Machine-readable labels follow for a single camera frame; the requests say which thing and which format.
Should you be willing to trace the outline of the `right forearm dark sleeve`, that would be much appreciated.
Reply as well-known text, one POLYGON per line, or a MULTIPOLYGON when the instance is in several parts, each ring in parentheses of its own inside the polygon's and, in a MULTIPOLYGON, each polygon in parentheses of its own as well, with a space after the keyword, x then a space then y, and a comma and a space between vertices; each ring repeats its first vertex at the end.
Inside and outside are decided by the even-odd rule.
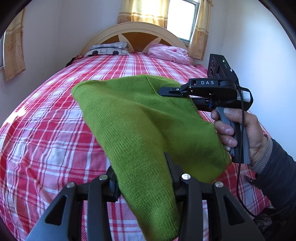
POLYGON ((281 145, 270 138, 261 159, 250 169, 255 179, 247 182, 260 189, 281 216, 295 215, 295 161, 281 145))

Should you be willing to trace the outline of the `person right hand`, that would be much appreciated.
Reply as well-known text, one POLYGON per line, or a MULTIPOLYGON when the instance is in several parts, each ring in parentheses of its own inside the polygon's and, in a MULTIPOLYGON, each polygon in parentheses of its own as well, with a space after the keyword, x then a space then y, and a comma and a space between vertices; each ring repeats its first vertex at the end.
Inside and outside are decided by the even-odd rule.
MULTIPOLYGON (((250 163, 254 166, 266 151, 268 138, 263 134, 262 128, 256 115, 242 112, 241 109, 225 108, 225 116, 235 123, 244 124, 249 142, 250 163)), ((234 139, 234 129, 220 120, 220 115, 216 110, 211 112, 214 120, 215 130, 218 133, 220 142, 226 150, 237 146, 238 142, 234 139)))

